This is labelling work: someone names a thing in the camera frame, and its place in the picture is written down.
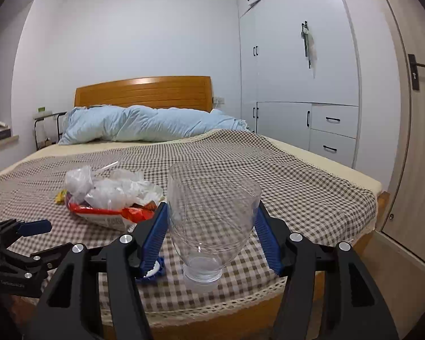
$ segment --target light blue comforter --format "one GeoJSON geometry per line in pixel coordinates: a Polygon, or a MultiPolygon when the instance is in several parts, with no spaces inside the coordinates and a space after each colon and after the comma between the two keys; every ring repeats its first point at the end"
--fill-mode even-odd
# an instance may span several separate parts
{"type": "Polygon", "coordinates": [[[192,137],[212,129],[246,130],[246,122],[225,115],[192,109],[152,109],[134,105],[75,107],[65,117],[59,144],[86,143],[94,139],[116,142],[164,142],[192,137]]]}

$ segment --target yellow plastic item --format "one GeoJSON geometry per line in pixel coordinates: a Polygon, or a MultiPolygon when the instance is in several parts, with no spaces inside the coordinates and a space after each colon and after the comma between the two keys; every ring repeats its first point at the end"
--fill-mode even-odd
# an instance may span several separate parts
{"type": "Polygon", "coordinates": [[[58,192],[57,196],[55,196],[55,204],[64,204],[67,192],[68,191],[66,189],[63,189],[62,191],[58,192]]]}

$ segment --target plastic bag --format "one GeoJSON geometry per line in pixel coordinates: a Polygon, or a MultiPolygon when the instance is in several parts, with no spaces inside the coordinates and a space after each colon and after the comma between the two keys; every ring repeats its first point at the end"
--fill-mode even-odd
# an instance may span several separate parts
{"type": "Polygon", "coordinates": [[[97,209],[121,210],[133,204],[145,206],[154,201],[159,205],[163,189],[143,178],[143,171],[135,173],[117,169],[110,178],[94,180],[93,189],[85,195],[85,201],[97,209]]]}
{"type": "Polygon", "coordinates": [[[163,200],[163,189],[145,180],[143,171],[117,169],[109,178],[98,178],[118,162],[92,172],[90,166],[67,172],[67,208],[88,222],[120,231],[132,231],[136,223],[150,219],[163,200]],[[134,204],[142,208],[133,208],[134,204]]]}
{"type": "Polygon", "coordinates": [[[73,202],[83,202],[91,188],[93,188],[91,166],[84,166],[66,173],[65,189],[72,195],[73,202]]]}
{"type": "Polygon", "coordinates": [[[128,205],[128,197],[123,190],[122,182],[101,179],[94,182],[94,188],[85,196],[85,202],[96,209],[120,211],[128,205]]]}

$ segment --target window sill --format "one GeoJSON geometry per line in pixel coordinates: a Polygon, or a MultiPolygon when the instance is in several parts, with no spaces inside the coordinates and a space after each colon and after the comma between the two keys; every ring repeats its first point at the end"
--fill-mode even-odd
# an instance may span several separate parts
{"type": "Polygon", "coordinates": [[[8,138],[1,139],[0,140],[0,147],[3,147],[6,144],[17,142],[18,140],[19,140],[19,136],[18,135],[12,135],[12,136],[10,136],[8,138]]]}

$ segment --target checkered bed sheet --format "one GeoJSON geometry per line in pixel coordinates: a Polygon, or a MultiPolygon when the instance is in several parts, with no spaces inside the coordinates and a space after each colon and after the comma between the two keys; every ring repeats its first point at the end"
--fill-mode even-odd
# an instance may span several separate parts
{"type": "MultiPolygon", "coordinates": [[[[10,249],[29,255],[67,242],[97,247],[116,239],[119,231],[87,224],[70,214],[65,206],[56,205],[54,197],[63,188],[66,171],[86,164],[99,169],[117,160],[118,168],[143,170],[146,179],[165,191],[168,170],[179,161],[208,161],[218,165],[224,174],[250,178],[261,186],[262,201],[270,215],[283,219],[291,231],[299,231],[315,243],[335,245],[341,240],[350,241],[377,212],[377,201],[371,191],[279,150],[262,136],[219,130],[192,142],[46,157],[20,164],[0,176],[0,221],[47,218],[52,231],[21,238],[10,249]]],[[[201,311],[255,295],[282,280],[268,267],[255,230],[238,256],[224,268],[218,288],[204,295],[185,288],[182,261],[169,234],[160,254],[165,259],[166,276],[157,283],[139,284],[148,314],[201,311]]],[[[100,275],[100,303],[103,314],[110,314],[105,274],[100,275]]]]}

